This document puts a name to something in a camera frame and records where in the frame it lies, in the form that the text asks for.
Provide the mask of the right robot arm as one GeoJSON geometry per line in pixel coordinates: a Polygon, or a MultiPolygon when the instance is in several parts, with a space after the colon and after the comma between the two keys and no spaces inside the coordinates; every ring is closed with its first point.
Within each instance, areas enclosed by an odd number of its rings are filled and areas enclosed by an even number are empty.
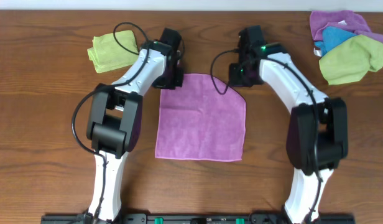
{"type": "Polygon", "coordinates": [[[239,62],[230,68],[244,85],[267,84],[290,113],[286,151],[293,180],[280,215],[260,222],[354,223],[348,214],[320,214],[325,185],[348,154],[346,103],[315,88],[280,44],[247,44],[235,49],[239,62]]]}

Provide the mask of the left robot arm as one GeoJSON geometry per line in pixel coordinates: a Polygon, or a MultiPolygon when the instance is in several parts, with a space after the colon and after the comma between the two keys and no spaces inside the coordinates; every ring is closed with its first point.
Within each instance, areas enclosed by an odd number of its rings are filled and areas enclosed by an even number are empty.
{"type": "Polygon", "coordinates": [[[150,40],[120,79],[97,86],[86,130],[96,162],[88,223],[118,222],[122,174],[140,135],[143,97],[150,87],[174,90],[182,85],[181,45],[181,40],[150,40]]]}

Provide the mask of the pink microfiber cloth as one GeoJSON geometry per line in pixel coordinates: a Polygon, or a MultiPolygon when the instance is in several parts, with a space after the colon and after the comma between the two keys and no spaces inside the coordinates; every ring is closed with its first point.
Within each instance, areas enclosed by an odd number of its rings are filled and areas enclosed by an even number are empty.
{"type": "Polygon", "coordinates": [[[242,159],[246,101],[206,74],[185,75],[183,85],[160,92],[155,156],[159,159],[234,162],[242,159]]]}

